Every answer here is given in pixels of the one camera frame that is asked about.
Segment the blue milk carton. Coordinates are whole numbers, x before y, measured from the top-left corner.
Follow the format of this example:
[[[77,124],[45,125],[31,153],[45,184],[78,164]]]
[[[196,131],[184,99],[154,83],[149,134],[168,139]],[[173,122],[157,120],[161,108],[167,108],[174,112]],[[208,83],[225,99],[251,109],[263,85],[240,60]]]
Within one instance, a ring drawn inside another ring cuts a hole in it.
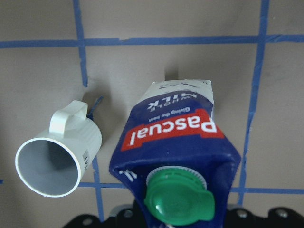
[[[220,228],[241,157],[213,120],[210,80],[154,82],[132,108],[109,171],[150,228]]]

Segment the white HOME mug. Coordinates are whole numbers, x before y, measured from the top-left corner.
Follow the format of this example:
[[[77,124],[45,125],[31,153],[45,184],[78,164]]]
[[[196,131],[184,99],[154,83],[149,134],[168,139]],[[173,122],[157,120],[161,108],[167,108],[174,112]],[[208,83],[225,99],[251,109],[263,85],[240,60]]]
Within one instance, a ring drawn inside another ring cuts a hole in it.
[[[44,197],[71,194],[102,145],[102,134],[78,100],[56,111],[49,128],[24,142],[15,157],[22,182]]]

